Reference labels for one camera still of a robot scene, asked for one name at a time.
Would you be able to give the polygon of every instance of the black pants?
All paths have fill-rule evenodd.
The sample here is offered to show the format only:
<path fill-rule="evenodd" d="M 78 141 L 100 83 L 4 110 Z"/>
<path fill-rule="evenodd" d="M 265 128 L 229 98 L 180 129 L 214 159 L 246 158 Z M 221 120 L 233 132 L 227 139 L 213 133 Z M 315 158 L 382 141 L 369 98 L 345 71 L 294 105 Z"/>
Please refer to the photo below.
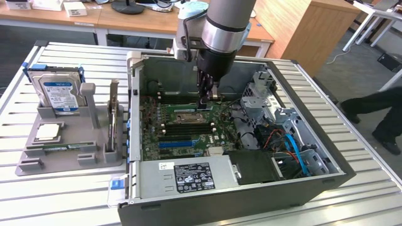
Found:
<path fill-rule="evenodd" d="M 402 134 L 402 87 L 394 87 L 362 98 L 349 99 L 342 103 L 342 108 L 351 114 L 366 114 L 391 108 L 374 133 L 385 141 L 395 142 L 395 137 Z"/>

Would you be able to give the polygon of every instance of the person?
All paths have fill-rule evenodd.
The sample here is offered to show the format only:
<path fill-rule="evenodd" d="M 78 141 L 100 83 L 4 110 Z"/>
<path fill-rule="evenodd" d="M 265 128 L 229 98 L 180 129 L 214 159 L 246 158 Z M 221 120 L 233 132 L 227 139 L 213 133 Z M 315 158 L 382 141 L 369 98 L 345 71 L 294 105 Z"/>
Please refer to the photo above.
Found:
<path fill-rule="evenodd" d="M 394 155 L 401 154 L 395 138 L 402 134 L 402 87 L 394 87 L 366 97 L 353 98 L 341 103 L 341 110 L 353 123 L 359 123 L 358 114 L 367 114 L 391 108 L 373 136 Z"/>

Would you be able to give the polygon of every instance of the black shoe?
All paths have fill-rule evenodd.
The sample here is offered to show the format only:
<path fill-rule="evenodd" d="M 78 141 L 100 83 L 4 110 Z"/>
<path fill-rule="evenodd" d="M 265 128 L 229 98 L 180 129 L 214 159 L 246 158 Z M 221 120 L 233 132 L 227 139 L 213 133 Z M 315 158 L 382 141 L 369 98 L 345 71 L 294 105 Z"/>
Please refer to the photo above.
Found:
<path fill-rule="evenodd" d="M 381 143 L 381 145 L 383 146 L 385 149 L 387 149 L 387 151 L 394 154 L 394 155 L 400 155 L 401 154 L 401 149 L 397 145 L 395 142 L 393 141 L 385 141 L 381 136 L 375 133 L 375 131 L 373 132 L 373 136 L 377 139 L 377 141 Z"/>
<path fill-rule="evenodd" d="M 347 108 L 346 108 L 346 106 L 345 106 L 345 102 L 342 102 L 341 104 L 339 104 L 339 106 L 341 106 L 341 111 L 342 111 L 342 113 L 343 113 L 343 115 L 346 116 L 346 118 L 347 118 L 347 120 L 349 121 L 351 121 L 351 123 L 354 123 L 354 124 L 358 124 L 359 123 L 359 117 L 358 117 L 358 115 L 357 114 L 353 114 L 353 113 L 349 113 L 347 112 Z"/>

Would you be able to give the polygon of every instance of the white desk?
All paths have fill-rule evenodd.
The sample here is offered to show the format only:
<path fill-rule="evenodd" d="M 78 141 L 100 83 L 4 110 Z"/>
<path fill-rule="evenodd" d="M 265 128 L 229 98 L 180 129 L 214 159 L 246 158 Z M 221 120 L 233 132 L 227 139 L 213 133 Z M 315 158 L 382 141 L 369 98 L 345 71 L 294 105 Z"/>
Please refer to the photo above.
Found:
<path fill-rule="evenodd" d="M 397 72 L 394 77 L 387 81 L 387 83 L 379 89 L 379 92 L 387 90 L 401 77 L 402 77 L 402 69 Z"/>
<path fill-rule="evenodd" d="M 111 79 L 119 79 L 118 99 L 124 106 L 127 119 L 126 57 L 130 50 L 132 49 L 51 42 L 47 47 L 34 47 L 26 62 L 51 66 L 82 64 L 87 82 L 96 84 L 98 105 L 104 105 L 108 100 Z M 229 219 L 209 226 L 402 224 L 401 179 L 301 66 L 289 60 L 273 62 L 341 150 L 357 176 L 338 189 L 323 192 L 303 206 Z M 278 95 L 285 105 L 291 107 L 281 87 Z M 126 173 L 124 165 L 24 177 L 15 175 L 22 148 L 36 117 L 38 101 L 35 89 L 19 70 L 0 99 L 0 225 L 118 226 L 118 210 L 106 205 L 107 185 L 114 176 Z"/>
<path fill-rule="evenodd" d="M 365 13 L 367 13 L 367 17 L 365 19 L 365 21 L 362 22 L 359 28 L 357 29 L 357 31 L 354 32 L 346 46 L 343 47 L 343 52 L 347 52 L 354 40 L 357 39 L 358 35 L 361 34 L 361 32 L 363 31 L 365 27 L 367 26 L 367 24 L 370 23 L 370 20 L 375 17 L 375 20 L 373 21 L 373 23 L 370 24 L 366 32 L 362 34 L 359 40 L 357 40 L 357 44 L 359 45 L 365 38 L 367 37 L 370 31 L 373 30 L 374 26 L 377 25 L 378 21 L 381 18 L 386 18 L 390 19 L 391 22 L 387 25 L 387 27 L 383 29 L 383 31 L 381 32 L 378 38 L 374 40 L 374 42 L 371 43 L 371 47 L 375 46 L 378 40 L 382 38 L 383 34 L 389 31 L 389 29 L 391 28 L 391 26 L 395 24 L 397 21 L 402 21 L 402 15 L 400 13 L 395 12 L 386 12 L 378 9 L 373 9 L 373 7 L 358 3 L 357 1 L 354 1 L 353 5 L 362 10 Z"/>

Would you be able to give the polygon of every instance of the power supply label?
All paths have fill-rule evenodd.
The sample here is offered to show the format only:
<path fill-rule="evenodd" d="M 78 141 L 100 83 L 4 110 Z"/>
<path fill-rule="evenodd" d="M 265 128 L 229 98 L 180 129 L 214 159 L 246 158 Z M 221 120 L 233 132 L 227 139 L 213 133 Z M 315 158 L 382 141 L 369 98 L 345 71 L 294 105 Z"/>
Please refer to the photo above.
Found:
<path fill-rule="evenodd" d="M 179 193 L 215 189 L 213 172 L 207 162 L 175 166 L 175 177 Z"/>

